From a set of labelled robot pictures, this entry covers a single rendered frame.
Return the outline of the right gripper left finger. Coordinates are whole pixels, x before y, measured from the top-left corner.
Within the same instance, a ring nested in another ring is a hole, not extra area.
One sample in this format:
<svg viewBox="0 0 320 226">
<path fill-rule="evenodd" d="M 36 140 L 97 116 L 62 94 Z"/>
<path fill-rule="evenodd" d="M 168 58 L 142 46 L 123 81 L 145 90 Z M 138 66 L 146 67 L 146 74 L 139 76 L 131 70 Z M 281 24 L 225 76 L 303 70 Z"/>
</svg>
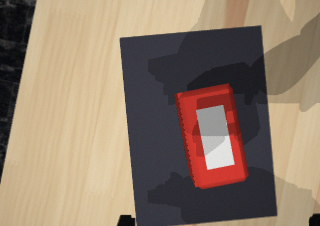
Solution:
<svg viewBox="0 0 320 226">
<path fill-rule="evenodd" d="M 136 220 L 131 215 L 120 215 L 117 226 L 136 226 Z"/>
</svg>

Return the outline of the dark grey flat mat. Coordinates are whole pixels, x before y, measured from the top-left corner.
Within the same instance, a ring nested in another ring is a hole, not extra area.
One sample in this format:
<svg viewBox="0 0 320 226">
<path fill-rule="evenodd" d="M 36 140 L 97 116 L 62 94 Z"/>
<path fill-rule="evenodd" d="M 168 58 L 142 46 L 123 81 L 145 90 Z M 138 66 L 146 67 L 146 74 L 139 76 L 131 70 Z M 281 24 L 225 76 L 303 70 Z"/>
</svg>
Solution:
<svg viewBox="0 0 320 226">
<path fill-rule="evenodd" d="M 277 216 L 261 26 L 119 40 L 136 225 Z M 249 175 L 201 189 L 189 174 L 174 95 L 228 83 Z"/>
</svg>

